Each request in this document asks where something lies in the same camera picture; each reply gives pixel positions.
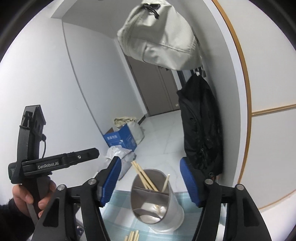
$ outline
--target black jacket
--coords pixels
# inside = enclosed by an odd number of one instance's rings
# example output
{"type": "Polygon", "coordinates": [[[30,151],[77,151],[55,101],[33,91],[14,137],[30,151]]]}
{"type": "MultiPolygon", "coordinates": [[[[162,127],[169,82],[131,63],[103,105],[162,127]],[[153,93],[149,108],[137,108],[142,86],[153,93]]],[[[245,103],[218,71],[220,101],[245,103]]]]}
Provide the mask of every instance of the black jacket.
{"type": "Polygon", "coordinates": [[[26,241],[34,232],[33,221],[21,213],[13,199],[0,206],[0,239],[3,241],[26,241]]]}
{"type": "Polygon", "coordinates": [[[196,74],[177,92],[184,130],[184,149],[192,166],[206,178],[223,168],[222,126],[208,83],[196,74]]]}

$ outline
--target ceiling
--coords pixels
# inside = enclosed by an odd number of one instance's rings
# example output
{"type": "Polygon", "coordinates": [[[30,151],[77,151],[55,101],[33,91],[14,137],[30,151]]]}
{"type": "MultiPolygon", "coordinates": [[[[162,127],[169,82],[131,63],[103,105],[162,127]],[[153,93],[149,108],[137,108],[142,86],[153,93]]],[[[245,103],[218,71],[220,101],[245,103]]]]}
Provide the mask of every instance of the ceiling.
{"type": "Polygon", "coordinates": [[[130,11],[140,3],[141,0],[77,0],[62,21],[114,38],[130,11]]]}

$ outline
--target bundle of chopsticks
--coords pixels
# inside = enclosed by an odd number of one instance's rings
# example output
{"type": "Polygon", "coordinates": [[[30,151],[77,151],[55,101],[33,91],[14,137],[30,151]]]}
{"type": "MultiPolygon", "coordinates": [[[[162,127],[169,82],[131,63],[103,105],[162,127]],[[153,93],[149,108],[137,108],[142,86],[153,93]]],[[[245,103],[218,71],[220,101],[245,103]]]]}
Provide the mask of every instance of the bundle of chopsticks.
{"type": "MultiPolygon", "coordinates": [[[[139,175],[145,189],[150,189],[150,190],[154,190],[156,192],[159,192],[158,189],[156,188],[156,186],[153,184],[153,182],[150,180],[150,178],[147,176],[147,174],[141,168],[141,166],[138,163],[136,163],[136,161],[132,161],[131,164],[133,165],[137,174],[139,175]]],[[[168,185],[169,178],[170,178],[170,175],[168,174],[168,176],[166,177],[165,182],[163,184],[163,188],[162,188],[161,192],[165,191],[165,189],[168,185]]]]}
{"type": "Polygon", "coordinates": [[[126,236],[124,238],[124,241],[138,241],[139,240],[139,230],[137,230],[136,232],[131,231],[129,236],[126,236]]]}

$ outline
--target checkered tablecloth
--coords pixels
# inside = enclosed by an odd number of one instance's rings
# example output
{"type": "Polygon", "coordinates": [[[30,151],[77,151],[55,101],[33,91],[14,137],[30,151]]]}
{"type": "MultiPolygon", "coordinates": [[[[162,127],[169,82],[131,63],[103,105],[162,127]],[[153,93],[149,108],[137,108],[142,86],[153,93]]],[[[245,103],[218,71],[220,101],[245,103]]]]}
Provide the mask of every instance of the checkered tablecloth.
{"type": "Polygon", "coordinates": [[[130,231],[139,230],[139,241],[191,241],[198,224],[201,208],[191,202],[187,192],[175,193],[183,207],[185,217],[182,225],[174,232],[155,233],[148,225],[135,218],[131,210],[130,192],[115,190],[104,208],[102,217],[111,241],[123,241],[130,231]]]}

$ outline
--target white tile floor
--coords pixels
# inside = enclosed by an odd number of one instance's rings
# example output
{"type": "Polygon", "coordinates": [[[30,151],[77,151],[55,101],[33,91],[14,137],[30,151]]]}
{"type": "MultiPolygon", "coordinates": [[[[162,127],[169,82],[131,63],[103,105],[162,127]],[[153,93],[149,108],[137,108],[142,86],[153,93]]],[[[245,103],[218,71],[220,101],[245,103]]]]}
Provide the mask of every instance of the white tile floor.
{"type": "MultiPolygon", "coordinates": [[[[145,137],[135,150],[136,161],[143,169],[153,168],[170,174],[174,192],[187,191],[179,167],[180,159],[186,156],[181,112],[148,117],[140,127],[145,137]]],[[[115,189],[130,191],[135,176],[135,170],[130,168],[115,189]]]]}

